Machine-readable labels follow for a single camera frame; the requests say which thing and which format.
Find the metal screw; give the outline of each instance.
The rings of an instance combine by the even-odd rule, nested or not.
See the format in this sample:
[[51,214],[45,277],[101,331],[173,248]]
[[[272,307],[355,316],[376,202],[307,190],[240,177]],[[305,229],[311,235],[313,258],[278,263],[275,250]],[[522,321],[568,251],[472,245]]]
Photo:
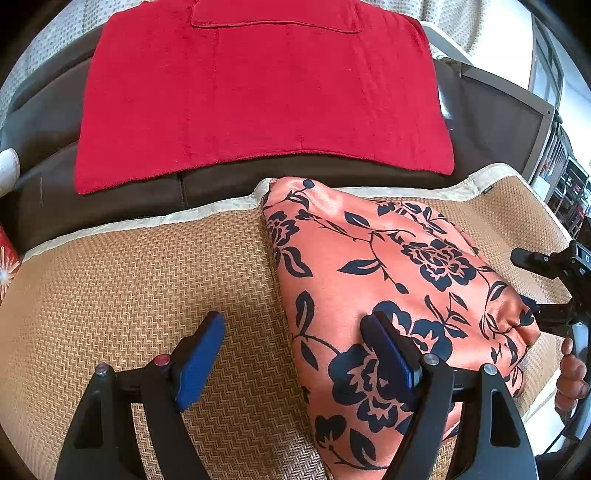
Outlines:
[[498,370],[492,364],[485,364],[484,371],[489,375],[496,375]]
[[95,374],[97,374],[100,377],[104,377],[108,371],[109,371],[109,365],[104,362],[102,362],[101,364],[98,364],[95,367]]
[[439,357],[434,353],[426,353],[425,355],[423,355],[423,361],[427,365],[435,366],[439,364]]
[[156,356],[156,358],[154,358],[154,363],[159,367],[168,365],[170,363],[170,355],[167,353],[161,353],[160,355]]

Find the blue gripper pad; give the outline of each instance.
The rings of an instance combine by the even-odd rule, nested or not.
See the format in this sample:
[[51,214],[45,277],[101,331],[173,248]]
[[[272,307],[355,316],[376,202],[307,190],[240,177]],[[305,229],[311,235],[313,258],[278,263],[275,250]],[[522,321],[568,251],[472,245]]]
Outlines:
[[223,316],[218,312],[210,312],[195,332],[195,344],[181,367],[178,379],[175,402],[180,411],[187,410],[191,403],[199,399],[225,332]]
[[414,409],[423,368],[413,340],[400,335],[383,312],[363,317],[361,336],[378,357],[381,377],[393,385],[397,400]]

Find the red towel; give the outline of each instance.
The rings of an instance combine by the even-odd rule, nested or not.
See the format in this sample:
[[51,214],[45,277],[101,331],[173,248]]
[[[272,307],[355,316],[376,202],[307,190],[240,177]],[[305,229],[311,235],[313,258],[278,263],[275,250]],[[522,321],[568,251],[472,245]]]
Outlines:
[[450,174],[420,24],[358,0],[157,0],[105,25],[76,190],[265,155]]

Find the window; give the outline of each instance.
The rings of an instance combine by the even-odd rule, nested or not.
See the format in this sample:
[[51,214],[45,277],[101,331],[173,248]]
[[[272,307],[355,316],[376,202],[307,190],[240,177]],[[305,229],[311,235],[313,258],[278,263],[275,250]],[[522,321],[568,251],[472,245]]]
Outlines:
[[556,50],[538,19],[534,18],[534,58],[531,69],[530,92],[556,108],[560,104],[563,71]]

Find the white pillow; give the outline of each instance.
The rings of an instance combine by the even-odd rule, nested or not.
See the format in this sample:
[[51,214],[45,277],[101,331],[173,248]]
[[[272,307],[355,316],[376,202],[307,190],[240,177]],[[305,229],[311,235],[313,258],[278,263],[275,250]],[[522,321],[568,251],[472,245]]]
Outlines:
[[0,152],[0,197],[12,190],[21,174],[21,163],[13,148]]

